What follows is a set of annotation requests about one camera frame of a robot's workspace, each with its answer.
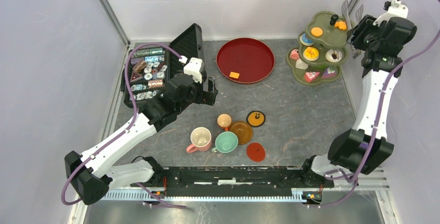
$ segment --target gray marble surface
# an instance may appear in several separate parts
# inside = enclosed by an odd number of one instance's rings
[[[273,72],[259,83],[240,85],[223,77],[215,64],[217,52],[226,41],[204,41],[205,68],[208,76],[216,79],[219,90],[215,105],[191,105],[174,123],[139,143],[117,164],[130,163],[134,157],[142,155],[153,156],[162,166],[301,165],[312,155],[327,153],[333,139],[354,123],[342,79],[316,87],[302,86],[295,81],[285,61],[296,40],[263,42],[275,55]],[[222,132],[216,123],[220,114],[230,114],[233,121],[245,121],[252,110],[260,110],[266,115],[266,123],[253,129],[251,140],[262,144],[266,150],[262,162],[253,162],[247,157],[247,145],[226,154],[210,150],[186,152],[194,128],[208,128],[215,140]],[[126,123],[132,114],[133,110],[121,103],[115,128]]]

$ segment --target brown saucer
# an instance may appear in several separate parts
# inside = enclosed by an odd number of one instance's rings
[[[252,139],[252,135],[254,135],[252,127],[244,121],[234,122],[229,130],[238,137],[239,145],[245,145],[249,143],[249,141],[251,141]]]

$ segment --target round coaster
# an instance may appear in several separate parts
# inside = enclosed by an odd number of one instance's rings
[[[319,28],[319,27],[313,27],[313,28],[310,30],[310,33],[311,33],[312,36],[314,36],[314,37],[320,37],[320,36],[322,36],[323,31],[322,31],[322,29]]]
[[[246,154],[252,161],[255,162],[263,161],[264,157],[266,156],[264,148],[259,143],[251,143],[248,145],[246,148]]]
[[[261,111],[252,111],[247,115],[246,122],[252,127],[260,127],[266,122],[266,115]]]
[[[229,131],[234,133],[238,137],[238,144],[245,145],[251,141],[252,136],[254,135],[254,131],[252,131],[252,127],[244,122],[237,121],[231,125]]]

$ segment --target green tiered stand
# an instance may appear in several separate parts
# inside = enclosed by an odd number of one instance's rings
[[[287,53],[286,61],[289,67],[292,68],[293,77],[303,85],[307,86],[315,86],[324,82],[333,82],[337,80],[341,76],[341,68],[340,66],[347,60],[349,55],[348,49],[345,48],[347,43],[347,31],[342,31],[332,25],[330,25],[330,17],[334,15],[333,12],[330,11],[320,11],[316,13],[312,21],[307,25],[305,33],[306,37],[314,42],[312,46],[305,46],[299,40],[301,33],[298,36],[298,47],[295,47]],[[345,21],[345,19],[339,16],[338,21]],[[314,37],[311,35],[311,29],[314,27],[319,27],[322,29],[323,34],[320,37]],[[307,47],[317,48],[319,51],[319,58],[316,61],[309,61],[304,58],[303,52]],[[299,69],[295,67],[296,60],[290,58],[290,53],[292,50],[298,49],[299,58],[309,65],[307,69]],[[329,62],[325,58],[325,54],[330,49],[339,49],[342,52],[342,59],[339,62]],[[331,67],[336,71],[336,76],[329,79],[322,79],[324,71]],[[320,72],[318,78],[313,80],[312,82],[307,82],[304,79],[304,74],[306,72]]]

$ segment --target pink cup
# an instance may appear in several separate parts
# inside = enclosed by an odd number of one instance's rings
[[[193,153],[194,151],[207,151],[211,148],[211,132],[205,127],[195,128],[191,132],[191,143],[186,148],[187,153]]]

